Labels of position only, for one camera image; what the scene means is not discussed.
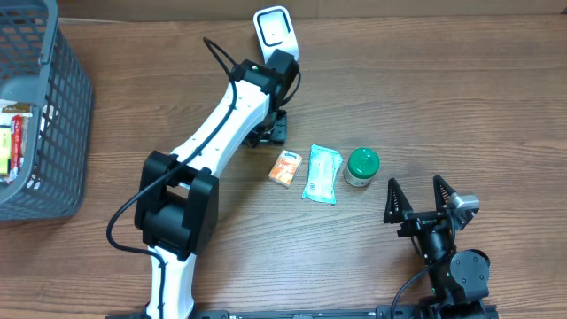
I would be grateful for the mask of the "red snack stick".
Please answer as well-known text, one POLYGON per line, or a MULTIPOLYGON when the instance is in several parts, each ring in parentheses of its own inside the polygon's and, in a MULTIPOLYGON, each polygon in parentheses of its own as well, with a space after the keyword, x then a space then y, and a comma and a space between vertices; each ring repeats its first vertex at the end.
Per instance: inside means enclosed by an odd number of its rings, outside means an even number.
POLYGON ((19 164, 21 158, 21 140, 22 140, 22 117, 14 115, 11 121, 11 159, 10 159, 10 179, 11 182, 19 174, 19 164))

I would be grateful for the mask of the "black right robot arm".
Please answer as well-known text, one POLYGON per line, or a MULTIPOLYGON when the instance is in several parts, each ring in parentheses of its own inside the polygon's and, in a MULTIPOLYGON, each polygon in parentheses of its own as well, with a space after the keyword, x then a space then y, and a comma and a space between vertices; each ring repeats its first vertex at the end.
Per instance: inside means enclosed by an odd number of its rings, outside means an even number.
POLYGON ((395 318, 496 318, 486 307, 490 259, 482 251, 458 251, 456 233, 477 215, 480 204, 473 193, 455 191, 440 175, 433 177, 435 209, 417 213, 396 179, 387 184, 384 222, 398 224, 397 236, 408 237, 425 264, 404 283, 384 315, 395 318), (432 295, 414 306, 398 305, 403 292, 423 276, 431 281, 432 295))

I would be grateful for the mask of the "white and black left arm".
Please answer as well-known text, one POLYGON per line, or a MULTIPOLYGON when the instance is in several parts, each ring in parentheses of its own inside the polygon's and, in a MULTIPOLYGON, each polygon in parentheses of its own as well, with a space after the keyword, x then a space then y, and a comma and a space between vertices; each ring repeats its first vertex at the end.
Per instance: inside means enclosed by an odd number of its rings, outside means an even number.
POLYGON ((242 143, 257 145, 278 133, 280 108, 298 74, 297 60, 282 51, 263 65, 235 65, 224 97, 194 135, 144 162, 134 224, 152 261, 145 318, 191 316, 191 281, 218 221, 222 171, 242 143))

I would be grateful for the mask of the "teal wet wipes pack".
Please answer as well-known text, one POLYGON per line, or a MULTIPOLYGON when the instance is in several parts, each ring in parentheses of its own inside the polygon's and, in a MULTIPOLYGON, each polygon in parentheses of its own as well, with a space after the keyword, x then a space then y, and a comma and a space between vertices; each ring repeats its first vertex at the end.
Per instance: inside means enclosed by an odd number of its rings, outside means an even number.
POLYGON ((334 186, 342 164, 343 158, 340 152, 313 144, 309 155, 307 184, 302 198, 334 206, 336 204, 334 186))

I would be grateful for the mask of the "green lid jar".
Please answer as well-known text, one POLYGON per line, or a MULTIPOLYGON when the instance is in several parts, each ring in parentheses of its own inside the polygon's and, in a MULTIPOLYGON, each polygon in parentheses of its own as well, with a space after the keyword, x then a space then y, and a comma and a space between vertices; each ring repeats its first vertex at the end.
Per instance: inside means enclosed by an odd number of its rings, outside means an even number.
POLYGON ((380 167, 380 159, 370 148, 358 148, 348 158, 344 177, 353 187, 367 186, 380 167))

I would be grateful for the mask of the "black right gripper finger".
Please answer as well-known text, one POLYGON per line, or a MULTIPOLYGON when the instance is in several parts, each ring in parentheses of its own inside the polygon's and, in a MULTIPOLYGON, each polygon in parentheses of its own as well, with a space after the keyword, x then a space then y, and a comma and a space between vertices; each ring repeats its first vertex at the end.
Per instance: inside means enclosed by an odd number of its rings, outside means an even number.
POLYGON ((455 208, 452 196, 456 191, 440 175, 433 176, 433 189, 438 212, 455 208))
POLYGON ((395 178, 388 180, 387 200, 384 209, 384 223, 402 223, 413 208, 395 178))

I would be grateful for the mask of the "beige snack pouch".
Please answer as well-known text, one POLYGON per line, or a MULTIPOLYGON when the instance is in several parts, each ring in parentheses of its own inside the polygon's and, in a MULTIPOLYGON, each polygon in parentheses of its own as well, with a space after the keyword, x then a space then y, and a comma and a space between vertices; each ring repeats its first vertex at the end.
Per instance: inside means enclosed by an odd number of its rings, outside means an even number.
POLYGON ((11 100, 1 100, 1 114, 20 115, 32 117, 32 105, 29 103, 16 102, 11 100))

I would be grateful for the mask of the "yellow snack stick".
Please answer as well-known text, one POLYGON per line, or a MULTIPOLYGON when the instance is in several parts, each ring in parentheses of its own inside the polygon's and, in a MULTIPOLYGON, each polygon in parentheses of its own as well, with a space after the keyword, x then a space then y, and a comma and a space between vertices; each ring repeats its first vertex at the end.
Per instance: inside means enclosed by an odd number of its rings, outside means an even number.
POLYGON ((8 126, 1 126, 0 132, 1 132, 0 175, 7 176, 10 172, 12 132, 8 126))

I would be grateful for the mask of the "orange tissue pack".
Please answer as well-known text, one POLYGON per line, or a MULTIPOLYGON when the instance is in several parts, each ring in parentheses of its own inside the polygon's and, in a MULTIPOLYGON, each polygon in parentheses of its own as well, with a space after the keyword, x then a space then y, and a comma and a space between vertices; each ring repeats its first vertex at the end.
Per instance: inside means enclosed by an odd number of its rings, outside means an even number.
POLYGON ((292 184, 294 176, 298 172, 303 158, 301 155, 282 150, 274 166, 271 168, 268 178, 277 184, 281 184, 289 188, 292 184))

